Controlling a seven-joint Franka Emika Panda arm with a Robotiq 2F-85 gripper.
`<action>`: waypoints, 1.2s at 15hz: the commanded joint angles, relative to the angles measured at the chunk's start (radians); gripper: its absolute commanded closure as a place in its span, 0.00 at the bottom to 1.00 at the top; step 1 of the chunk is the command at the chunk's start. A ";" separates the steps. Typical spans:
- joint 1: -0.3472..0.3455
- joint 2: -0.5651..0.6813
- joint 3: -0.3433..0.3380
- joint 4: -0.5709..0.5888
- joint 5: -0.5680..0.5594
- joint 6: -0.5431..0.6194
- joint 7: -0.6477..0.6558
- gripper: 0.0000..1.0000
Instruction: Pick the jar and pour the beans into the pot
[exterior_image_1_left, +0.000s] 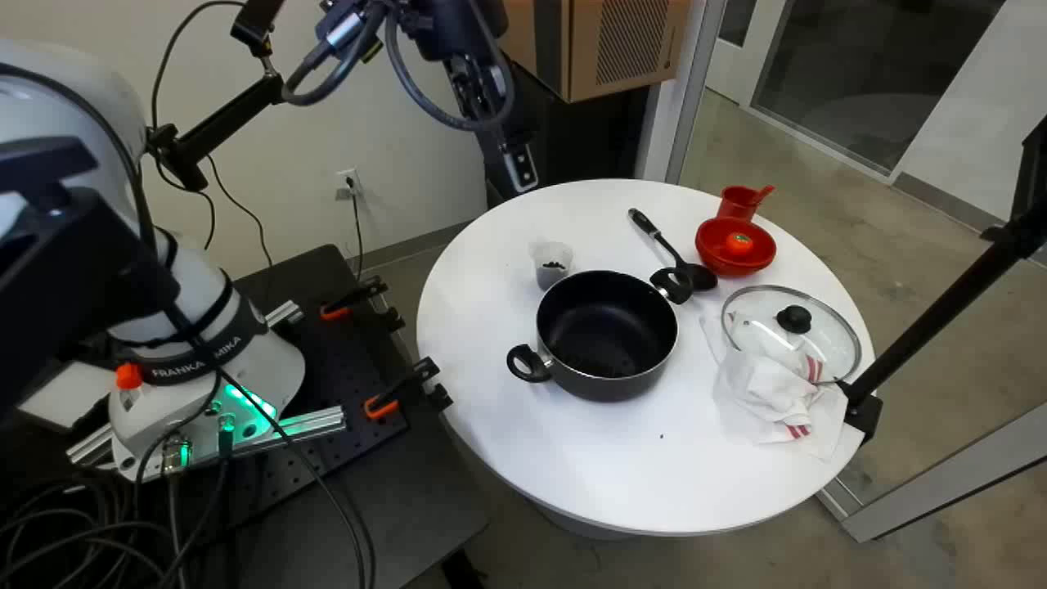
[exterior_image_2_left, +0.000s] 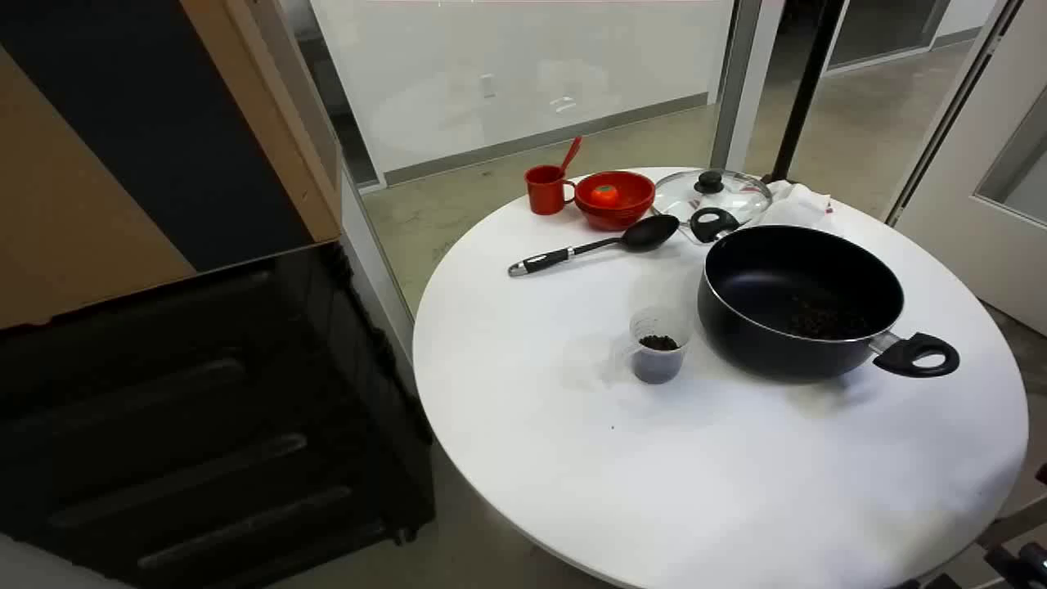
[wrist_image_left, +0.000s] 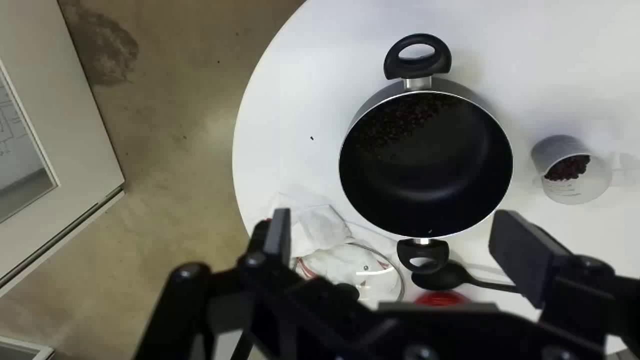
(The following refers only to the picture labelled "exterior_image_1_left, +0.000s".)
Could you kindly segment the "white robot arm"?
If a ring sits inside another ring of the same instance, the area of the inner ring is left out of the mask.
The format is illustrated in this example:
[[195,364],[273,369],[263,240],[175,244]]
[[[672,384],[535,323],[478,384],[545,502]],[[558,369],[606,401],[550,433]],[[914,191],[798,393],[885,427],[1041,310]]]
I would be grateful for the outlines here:
[[323,0],[316,47],[300,60],[305,72],[323,74],[321,84],[268,69],[186,135],[147,123],[111,69],[11,42],[0,57],[3,191],[40,221],[3,227],[3,242],[20,252],[3,292],[15,315],[47,323],[11,342],[3,384],[20,385],[87,328],[118,347],[108,419],[122,473],[158,478],[274,435],[309,377],[305,353],[227,271],[151,219],[139,160],[153,158],[195,191],[201,160],[263,107],[316,104],[357,62],[402,42],[447,72],[459,107],[444,123],[504,155],[517,97],[498,50],[504,34],[504,0]]

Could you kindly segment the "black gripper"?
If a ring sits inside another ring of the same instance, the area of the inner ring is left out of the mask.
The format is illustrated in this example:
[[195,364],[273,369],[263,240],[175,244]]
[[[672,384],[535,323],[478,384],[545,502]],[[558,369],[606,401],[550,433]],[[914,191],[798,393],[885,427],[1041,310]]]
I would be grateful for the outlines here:
[[485,173],[500,197],[520,197],[539,186],[529,141],[529,122],[520,112],[509,112],[493,130],[481,135]]

